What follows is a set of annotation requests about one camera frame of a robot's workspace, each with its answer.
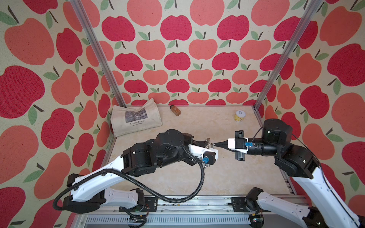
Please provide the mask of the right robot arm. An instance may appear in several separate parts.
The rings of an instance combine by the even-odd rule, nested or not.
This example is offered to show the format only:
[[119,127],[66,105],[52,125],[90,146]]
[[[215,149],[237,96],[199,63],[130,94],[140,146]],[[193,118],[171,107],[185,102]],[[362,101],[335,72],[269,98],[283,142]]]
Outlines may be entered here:
[[293,129],[279,119],[264,121],[261,138],[247,138],[236,131],[234,138],[214,146],[234,152],[238,161],[245,155],[273,156],[274,164],[298,183],[314,203],[297,205],[254,187],[246,195],[248,210],[270,211],[303,228],[363,228],[365,218],[355,214],[340,198],[324,175],[321,163],[307,147],[291,143]]

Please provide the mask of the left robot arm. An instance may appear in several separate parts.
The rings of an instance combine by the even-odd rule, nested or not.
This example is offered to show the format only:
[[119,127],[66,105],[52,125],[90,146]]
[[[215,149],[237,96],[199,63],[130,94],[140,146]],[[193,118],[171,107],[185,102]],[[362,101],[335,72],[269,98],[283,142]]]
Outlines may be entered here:
[[[168,203],[184,203],[200,192],[205,178],[204,167],[213,165],[217,159],[218,151],[208,141],[195,141],[190,134],[170,129],[159,133],[155,139],[136,143],[114,161],[88,175],[71,174],[67,189],[56,197],[53,208],[77,214],[90,213],[104,206],[133,209],[145,205],[145,192]],[[198,187],[186,197],[163,196],[136,180],[175,162],[200,168]]]

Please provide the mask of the metal key organizer plate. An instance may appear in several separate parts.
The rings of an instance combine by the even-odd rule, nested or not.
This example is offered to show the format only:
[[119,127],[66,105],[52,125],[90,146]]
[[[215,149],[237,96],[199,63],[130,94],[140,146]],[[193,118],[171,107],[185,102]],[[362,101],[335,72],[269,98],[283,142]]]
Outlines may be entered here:
[[214,149],[214,144],[211,142],[210,138],[207,138],[204,141],[205,141],[205,148]]

